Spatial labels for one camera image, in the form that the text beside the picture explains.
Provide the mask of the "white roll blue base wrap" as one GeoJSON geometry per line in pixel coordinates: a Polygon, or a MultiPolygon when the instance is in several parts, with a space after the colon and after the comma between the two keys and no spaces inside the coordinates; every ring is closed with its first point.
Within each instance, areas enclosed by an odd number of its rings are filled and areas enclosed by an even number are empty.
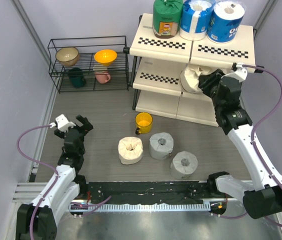
{"type": "Polygon", "coordinates": [[[237,0],[216,1],[207,29],[208,38],[218,44],[231,42],[246,13],[246,6],[237,0]]]}

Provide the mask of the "blue striped plastic-wrapped roll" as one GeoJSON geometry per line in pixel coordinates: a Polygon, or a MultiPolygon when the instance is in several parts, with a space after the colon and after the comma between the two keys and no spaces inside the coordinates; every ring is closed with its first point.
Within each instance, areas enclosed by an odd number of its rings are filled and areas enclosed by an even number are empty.
{"type": "Polygon", "coordinates": [[[206,36],[214,5],[214,0],[186,0],[180,21],[180,36],[189,41],[202,40],[206,36]]]}

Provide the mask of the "green paper towel roll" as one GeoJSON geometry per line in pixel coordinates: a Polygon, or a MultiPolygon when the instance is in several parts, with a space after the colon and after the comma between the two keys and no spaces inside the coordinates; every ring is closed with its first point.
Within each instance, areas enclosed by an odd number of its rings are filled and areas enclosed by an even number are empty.
{"type": "Polygon", "coordinates": [[[160,39],[177,35],[183,12],[182,0],[155,0],[153,3],[152,29],[160,39]]]}

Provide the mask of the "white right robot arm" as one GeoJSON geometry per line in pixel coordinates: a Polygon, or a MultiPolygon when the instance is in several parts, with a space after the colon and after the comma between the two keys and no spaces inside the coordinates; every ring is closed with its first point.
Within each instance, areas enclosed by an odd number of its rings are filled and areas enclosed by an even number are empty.
{"type": "Polygon", "coordinates": [[[242,82],[247,75],[244,65],[228,74],[217,69],[199,77],[198,87],[212,100],[216,122],[237,148],[252,180],[248,184],[228,172],[217,172],[208,176],[206,190],[214,198],[226,194],[237,199],[251,218],[259,219],[282,212],[282,175],[256,135],[258,125],[241,106],[242,82]]]}

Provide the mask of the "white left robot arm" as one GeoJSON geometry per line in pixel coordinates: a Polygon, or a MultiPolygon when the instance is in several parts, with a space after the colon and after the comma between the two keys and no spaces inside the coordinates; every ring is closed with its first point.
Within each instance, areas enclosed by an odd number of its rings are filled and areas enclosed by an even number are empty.
{"type": "Polygon", "coordinates": [[[17,240],[54,240],[58,224],[70,203],[83,199],[88,192],[86,178],[79,174],[84,163],[84,140],[93,125],[86,117],[76,116],[81,124],[61,114],[47,127],[63,139],[62,153],[53,167],[53,175],[43,190],[30,203],[20,205],[16,216],[17,240]]]}

